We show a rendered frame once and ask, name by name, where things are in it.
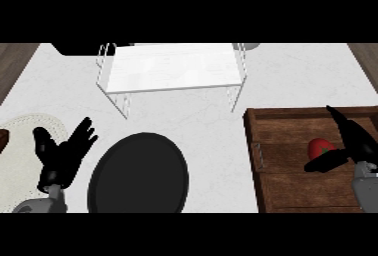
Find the brown wooden tray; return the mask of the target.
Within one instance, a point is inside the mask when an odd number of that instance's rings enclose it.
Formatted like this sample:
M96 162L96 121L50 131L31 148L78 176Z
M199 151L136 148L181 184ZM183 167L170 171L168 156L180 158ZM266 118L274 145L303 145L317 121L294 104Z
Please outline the brown wooden tray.
M329 111L323 107L249 108L243 126L258 211L363 212L351 188L354 164L348 162L326 173L304 171L313 139L344 147Z

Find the black appliance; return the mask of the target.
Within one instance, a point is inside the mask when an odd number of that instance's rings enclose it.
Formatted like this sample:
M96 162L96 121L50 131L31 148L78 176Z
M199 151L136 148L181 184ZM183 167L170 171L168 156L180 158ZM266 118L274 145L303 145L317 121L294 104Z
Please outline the black appliance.
M133 46L133 43L53 43L63 56L112 56L116 47Z

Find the cream round placemat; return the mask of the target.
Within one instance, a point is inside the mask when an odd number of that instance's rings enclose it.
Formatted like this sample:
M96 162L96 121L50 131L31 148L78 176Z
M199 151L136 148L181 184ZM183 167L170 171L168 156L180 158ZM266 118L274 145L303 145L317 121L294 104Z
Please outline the cream round placemat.
M28 199L46 198L37 189L43 164L35 155L32 130L43 127L56 143L68 139L60 120L47 114L28 114L9 120L9 142L0 152L0 213L10 213Z

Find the black oval plate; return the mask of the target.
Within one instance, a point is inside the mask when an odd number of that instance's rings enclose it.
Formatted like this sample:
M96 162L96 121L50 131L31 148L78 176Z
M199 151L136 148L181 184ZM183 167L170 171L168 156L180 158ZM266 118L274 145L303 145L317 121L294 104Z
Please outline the black oval plate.
M173 141L155 133L121 139L96 165L87 191L90 213L180 213L187 164Z

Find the brown wooden object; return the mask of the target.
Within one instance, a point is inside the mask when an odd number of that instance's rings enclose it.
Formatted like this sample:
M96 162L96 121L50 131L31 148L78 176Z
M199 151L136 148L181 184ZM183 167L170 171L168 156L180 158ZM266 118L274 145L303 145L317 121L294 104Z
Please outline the brown wooden object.
M9 130L0 129L0 154L6 148L9 143Z

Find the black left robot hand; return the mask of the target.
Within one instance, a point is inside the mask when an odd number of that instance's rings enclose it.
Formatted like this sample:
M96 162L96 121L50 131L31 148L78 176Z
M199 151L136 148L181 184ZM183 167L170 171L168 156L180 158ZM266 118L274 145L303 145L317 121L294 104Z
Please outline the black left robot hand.
M91 119L85 117L78 124L69 139L56 144L43 127L32 130L35 155L43 164L37 189L46 193L52 185L66 189L74 181L81 161L99 138L93 134Z

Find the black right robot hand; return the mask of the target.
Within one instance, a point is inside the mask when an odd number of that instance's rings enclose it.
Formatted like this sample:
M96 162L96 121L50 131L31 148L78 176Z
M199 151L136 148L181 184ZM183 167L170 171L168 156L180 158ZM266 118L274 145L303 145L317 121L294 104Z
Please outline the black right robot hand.
M322 153L307 162L304 171L328 172L353 160L354 164L365 165L369 173L378 173L378 141L334 107L326 106L326 110L338 126L344 148Z

